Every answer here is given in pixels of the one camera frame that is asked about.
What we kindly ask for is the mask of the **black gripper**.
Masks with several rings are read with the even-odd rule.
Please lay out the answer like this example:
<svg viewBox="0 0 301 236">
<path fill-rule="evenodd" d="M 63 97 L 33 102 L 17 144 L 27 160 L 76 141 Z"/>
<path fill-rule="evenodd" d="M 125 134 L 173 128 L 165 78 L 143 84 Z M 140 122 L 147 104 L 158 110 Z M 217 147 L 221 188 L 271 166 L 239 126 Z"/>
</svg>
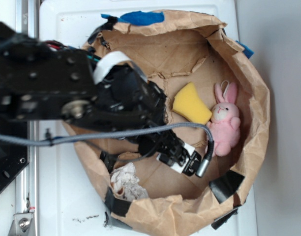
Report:
<svg viewBox="0 0 301 236">
<path fill-rule="evenodd" d="M 138 152 L 146 157 L 159 152 L 157 161 L 189 177 L 197 172 L 202 162 L 202 157 L 195 151 L 195 147 L 187 143 L 183 144 L 183 141 L 172 130 L 139 136 Z M 185 160 L 179 164 L 176 160 L 182 160 L 183 154 Z"/>
</svg>

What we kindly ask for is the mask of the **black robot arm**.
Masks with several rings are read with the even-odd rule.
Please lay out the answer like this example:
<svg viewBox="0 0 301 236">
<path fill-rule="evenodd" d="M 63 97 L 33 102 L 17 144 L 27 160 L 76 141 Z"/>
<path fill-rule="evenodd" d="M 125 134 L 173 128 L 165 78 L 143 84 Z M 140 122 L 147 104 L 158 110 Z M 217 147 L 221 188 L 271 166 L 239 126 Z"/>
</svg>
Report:
<svg viewBox="0 0 301 236">
<path fill-rule="evenodd" d="M 125 138 L 143 157 L 201 176 L 201 156 L 164 126 L 166 96 L 128 59 L 124 63 L 42 42 L 0 22 L 0 117 L 61 119 L 92 131 L 137 130 Z"/>
</svg>

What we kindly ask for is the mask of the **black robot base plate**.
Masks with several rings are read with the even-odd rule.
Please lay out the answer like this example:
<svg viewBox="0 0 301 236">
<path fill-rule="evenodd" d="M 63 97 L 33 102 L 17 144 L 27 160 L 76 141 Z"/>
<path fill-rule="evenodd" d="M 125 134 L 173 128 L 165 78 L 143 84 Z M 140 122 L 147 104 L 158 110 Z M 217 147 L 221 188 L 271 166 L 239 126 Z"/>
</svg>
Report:
<svg viewBox="0 0 301 236">
<path fill-rule="evenodd" d="M 28 137 L 26 122 L 0 120 L 0 134 L 20 138 Z M 28 148 L 0 141 L 0 194 L 28 164 Z"/>
</svg>

